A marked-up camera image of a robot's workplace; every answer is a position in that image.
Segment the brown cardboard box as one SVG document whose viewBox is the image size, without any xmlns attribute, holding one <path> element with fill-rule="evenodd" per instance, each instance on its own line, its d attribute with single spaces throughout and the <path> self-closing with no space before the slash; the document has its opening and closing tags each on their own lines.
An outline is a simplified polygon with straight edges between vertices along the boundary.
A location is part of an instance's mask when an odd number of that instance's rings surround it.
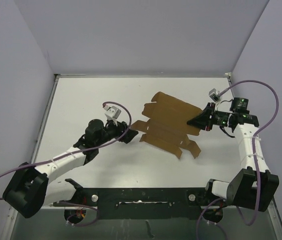
<svg viewBox="0 0 282 240">
<path fill-rule="evenodd" d="M 141 142 L 174 154 L 178 159 L 181 158 L 183 149 L 197 158 L 201 149 L 188 136 L 198 136 L 200 129 L 187 125 L 187 121 L 201 112 L 202 109 L 197 106 L 157 92 L 150 103 L 144 104 L 142 115 L 148 120 L 137 120 L 131 125 L 131 129 L 143 132 Z"/>
</svg>

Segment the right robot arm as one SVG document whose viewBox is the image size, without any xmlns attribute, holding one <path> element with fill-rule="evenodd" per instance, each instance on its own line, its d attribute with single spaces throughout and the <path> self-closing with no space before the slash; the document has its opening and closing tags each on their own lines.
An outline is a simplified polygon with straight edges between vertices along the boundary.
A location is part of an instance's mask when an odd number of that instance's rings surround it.
<svg viewBox="0 0 282 240">
<path fill-rule="evenodd" d="M 265 162 L 257 134 L 259 121 L 247 109 L 248 102 L 246 98 L 234 98 L 229 112 L 216 110 L 215 103 L 210 102 L 187 125 L 205 131 L 214 125 L 229 127 L 239 147 L 241 170 L 231 182 L 209 180 L 203 191 L 204 201 L 212 205 L 223 198 L 228 205 L 265 212 L 279 186 L 279 177 Z"/>
</svg>

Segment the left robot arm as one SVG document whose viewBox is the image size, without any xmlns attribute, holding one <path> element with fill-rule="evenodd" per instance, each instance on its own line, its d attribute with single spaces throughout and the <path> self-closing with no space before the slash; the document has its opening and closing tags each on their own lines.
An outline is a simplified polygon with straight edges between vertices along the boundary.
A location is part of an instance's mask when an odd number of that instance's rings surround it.
<svg viewBox="0 0 282 240">
<path fill-rule="evenodd" d="M 82 201 L 80 190 L 65 180 L 59 186 L 49 185 L 70 170 L 91 162 L 99 149 L 110 141 L 128 144 L 137 135 L 138 131 L 124 121 L 93 119 L 85 133 L 66 152 L 45 162 L 21 164 L 3 192 L 3 200 L 25 218 L 32 217 L 42 206 L 53 202 L 67 201 L 72 206 L 78 205 Z"/>
</svg>

